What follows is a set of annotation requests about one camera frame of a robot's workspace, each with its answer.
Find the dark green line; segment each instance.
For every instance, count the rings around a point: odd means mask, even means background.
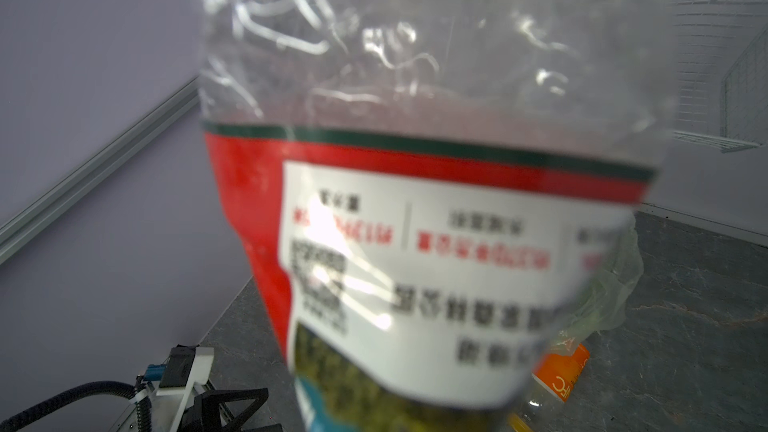
[[[309,127],[244,126],[220,124],[210,121],[204,121],[203,126],[208,132],[220,136],[243,137],[245,139],[295,140],[297,142],[335,144],[338,146],[364,147],[367,149],[385,149],[398,152],[426,154],[430,156],[468,158],[506,165],[554,168],[567,172],[623,178],[638,182],[649,182],[655,174],[655,171],[652,168],[630,166],[614,162],[603,162],[591,158],[559,156],[543,152],[503,149],[500,147],[447,142],[435,139],[387,136],[370,132],[324,130],[312,129]]]

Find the plastic bag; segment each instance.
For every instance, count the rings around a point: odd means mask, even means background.
[[[607,331],[621,325],[627,298],[643,274],[643,259],[638,247],[634,216],[619,236],[617,245],[598,267],[589,286],[576,301],[574,311],[558,331],[549,352],[571,355],[593,332]]]
[[[654,176],[660,0],[200,0],[206,144],[308,430],[490,430]]]

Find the corrugated black hose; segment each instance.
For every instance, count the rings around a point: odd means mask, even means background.
[[[91,395],[117,395],[118,397],[132,399],[136,395],[136,388],[125,382],[103,380],[101,382],[89,382],[76,388],[65,390],[59,395],[34,405],[15,416],[0,423],[0,432],[16,432],[27,427],[32,422],[40,420],[51,412],[70,405],[72,402]],[[151,420],[149,411],[149,398],[142,399],[137,406],[138,432],[151,432]]]

